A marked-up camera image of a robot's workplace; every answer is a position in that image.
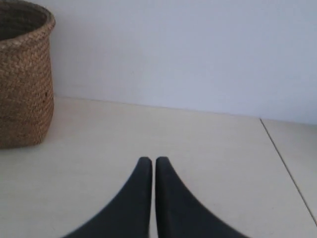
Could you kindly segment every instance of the black object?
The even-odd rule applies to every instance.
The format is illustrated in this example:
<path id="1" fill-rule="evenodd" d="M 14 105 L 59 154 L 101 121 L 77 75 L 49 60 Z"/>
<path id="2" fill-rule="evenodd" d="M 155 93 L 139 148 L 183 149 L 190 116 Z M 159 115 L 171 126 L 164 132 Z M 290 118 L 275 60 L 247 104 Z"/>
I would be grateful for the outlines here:
<path id="1" fill-rule="evenodd" d="M 247 238 L 194 197 L 167 157 L 156 161 L 155 193 L 159 238 Z"/>
<path id="2" fill-rule="evenodd" d="M 140 158 L 129 180 L 99 214 L 65 238 L 148 238 L 152 162 Z"/>

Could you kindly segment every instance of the woven basket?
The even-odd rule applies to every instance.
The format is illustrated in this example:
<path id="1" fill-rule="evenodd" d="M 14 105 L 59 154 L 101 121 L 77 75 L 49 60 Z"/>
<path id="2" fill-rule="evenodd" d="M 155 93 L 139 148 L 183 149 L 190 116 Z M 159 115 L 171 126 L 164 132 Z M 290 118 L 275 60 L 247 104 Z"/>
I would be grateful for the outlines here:
<path id="1" fill-rule="evenodd" d="M 41 6 L 0 0 L 0 148 L 39 144 L 48 131 L 54 25 L 54 16 Z"/>

